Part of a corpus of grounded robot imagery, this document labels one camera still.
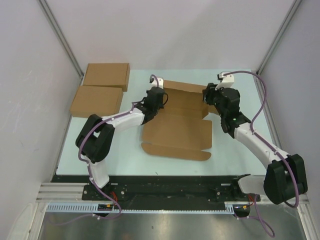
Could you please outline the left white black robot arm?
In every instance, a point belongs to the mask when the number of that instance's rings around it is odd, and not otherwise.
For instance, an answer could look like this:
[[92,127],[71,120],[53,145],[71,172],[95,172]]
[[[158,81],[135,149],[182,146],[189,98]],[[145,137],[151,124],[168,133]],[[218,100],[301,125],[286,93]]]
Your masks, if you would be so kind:
[[105,117],[96,114],[88,117],[75,145],[78,148],[78,159],[86,163],[89,179],[95,185],[93,194],[98,199],[105,200],[111,193],[111,188],[107,185],[110,177],[105,159],[110,152],[115,133],[151,121],[159,110],[164,108],[167,102],[163,98],[167,95],[162,87],[153,86],[146,91],[142,100],[133,102],[127,111]]

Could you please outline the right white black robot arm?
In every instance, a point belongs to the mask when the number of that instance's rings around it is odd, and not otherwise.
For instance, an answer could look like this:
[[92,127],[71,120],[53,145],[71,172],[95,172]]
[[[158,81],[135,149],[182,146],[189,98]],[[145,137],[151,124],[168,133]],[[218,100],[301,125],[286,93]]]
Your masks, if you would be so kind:
[[203,102],[216,108],[223,132],[247,147],[266,169],[265,176],[245,174],[237,178],[237,184],[230,188],[235,200],[258,194],[278,205],[308,191],[303,158],[281,150],[251,128],[251,120],[240,111],[238,90],[209,83],[202,94]]

